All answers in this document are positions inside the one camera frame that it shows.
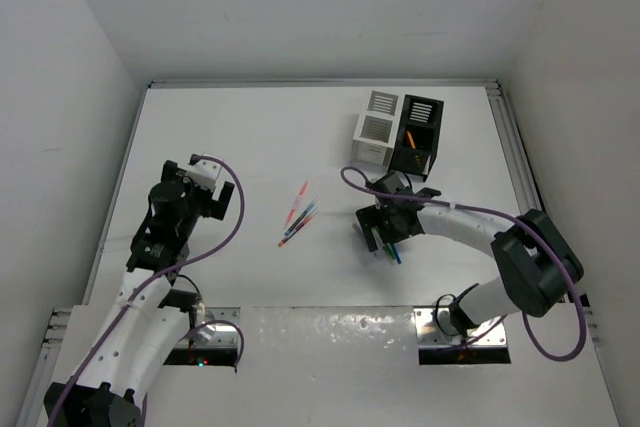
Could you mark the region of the white green pen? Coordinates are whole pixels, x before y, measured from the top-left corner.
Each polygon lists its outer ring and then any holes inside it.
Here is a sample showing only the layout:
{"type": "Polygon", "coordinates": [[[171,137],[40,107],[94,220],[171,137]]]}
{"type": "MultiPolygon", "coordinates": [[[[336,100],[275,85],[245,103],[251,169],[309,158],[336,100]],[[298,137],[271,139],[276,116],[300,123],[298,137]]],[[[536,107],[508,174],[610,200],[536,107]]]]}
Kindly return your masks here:
{"type": "Polygon", "coordinates": [[[378,229],[374,227],[372,230],[372,236],[375,244],[375,250],[373,251],[373,255],[378,257],[383,252],[383,244],[379,236],[378,229]]]}

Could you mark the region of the green pencil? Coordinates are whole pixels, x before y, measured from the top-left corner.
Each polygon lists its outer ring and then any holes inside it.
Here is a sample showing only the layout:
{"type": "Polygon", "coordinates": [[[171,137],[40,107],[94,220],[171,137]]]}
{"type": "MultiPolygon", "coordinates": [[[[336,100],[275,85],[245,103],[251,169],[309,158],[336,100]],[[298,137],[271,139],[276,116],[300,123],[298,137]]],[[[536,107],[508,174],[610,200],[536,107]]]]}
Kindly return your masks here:
{"type": "Polygon", "coordinates": [[[387,256],[390,259],[390,262],[392,265],[396,265],[398,263],[396,255],[395,255],[395,250],[394,248],[390,245],[390,244],[386,244],[385,245],[385,251],[387,256]]]}

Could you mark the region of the light blue pencil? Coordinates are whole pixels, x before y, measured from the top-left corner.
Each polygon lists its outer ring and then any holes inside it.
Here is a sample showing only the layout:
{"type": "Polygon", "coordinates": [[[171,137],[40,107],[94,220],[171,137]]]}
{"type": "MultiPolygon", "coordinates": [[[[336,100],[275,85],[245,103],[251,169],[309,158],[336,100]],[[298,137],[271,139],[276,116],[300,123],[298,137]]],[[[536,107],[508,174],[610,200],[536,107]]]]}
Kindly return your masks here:
{"type": "Polygon", "coordinates": [[[391,244],[391,249],[392,249],[394,257],[396,259],[396,263],[398,265],[402,264],[402,259],[400,257],[400,254],[399,254],[399,251],[398,251],[396,245],[395,244],[391,244]]]}

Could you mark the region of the yellow pencil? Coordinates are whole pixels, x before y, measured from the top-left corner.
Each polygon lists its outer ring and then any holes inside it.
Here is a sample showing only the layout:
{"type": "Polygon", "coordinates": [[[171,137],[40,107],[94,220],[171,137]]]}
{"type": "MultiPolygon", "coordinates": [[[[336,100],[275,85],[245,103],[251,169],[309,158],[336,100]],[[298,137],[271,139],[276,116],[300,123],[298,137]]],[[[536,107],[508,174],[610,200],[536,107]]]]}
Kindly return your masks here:
{"type": "Polygon", "coordinates": [[[415,141],[414,141],[414,138],[413,138],[411,132],[406,130],[405,131],[405,135],[406,135],[406,139],[407,139],[408,145],[411,147],[411,149],[416,150],[417,147],[416,147],[416,144],[415,144],[415,141]]]}

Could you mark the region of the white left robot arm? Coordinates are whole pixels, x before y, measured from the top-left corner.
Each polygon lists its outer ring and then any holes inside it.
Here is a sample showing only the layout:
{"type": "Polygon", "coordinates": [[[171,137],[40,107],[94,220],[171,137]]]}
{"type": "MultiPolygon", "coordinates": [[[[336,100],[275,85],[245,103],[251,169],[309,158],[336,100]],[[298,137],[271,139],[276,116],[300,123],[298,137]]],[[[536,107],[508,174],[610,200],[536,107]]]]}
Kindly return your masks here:
{"type": "Polygon", "coordinates": [[[174,283],[195,261],[188,241],[198,220],[223,219],[232,196],[244,193],[236,176],[216,186],[220,173],[229,169],[205,154],[192,155],[185,168],[164,163],[92,347],[70,378],[52,383],[45,394],[49,425],[144,425],[152,381],[175,345],[202,327],[200,295],[179,291],[174,283]]]}

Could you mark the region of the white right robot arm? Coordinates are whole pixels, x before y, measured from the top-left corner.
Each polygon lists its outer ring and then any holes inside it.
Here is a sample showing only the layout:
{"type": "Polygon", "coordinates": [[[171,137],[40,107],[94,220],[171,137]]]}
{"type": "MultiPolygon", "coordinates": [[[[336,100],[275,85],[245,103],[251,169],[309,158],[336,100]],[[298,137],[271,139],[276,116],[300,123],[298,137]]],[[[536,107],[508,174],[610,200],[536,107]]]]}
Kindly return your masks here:
{"type": "Polygon", "coordinates": [[[375,198],[373,205],[356,213],[369,251],[431,235],[463,244],[495,262],[494,280],[472,284],[435,313],[439,332],[448,338],[466,343],[482,323],[511,314],[541,318],[565,295],[574,294],[584,276],[580,260],[543,211],[530,209],[513,217],[445,202],[437,190],[413,191],[395,172],[365,180],[361,190],[375,198]]]}

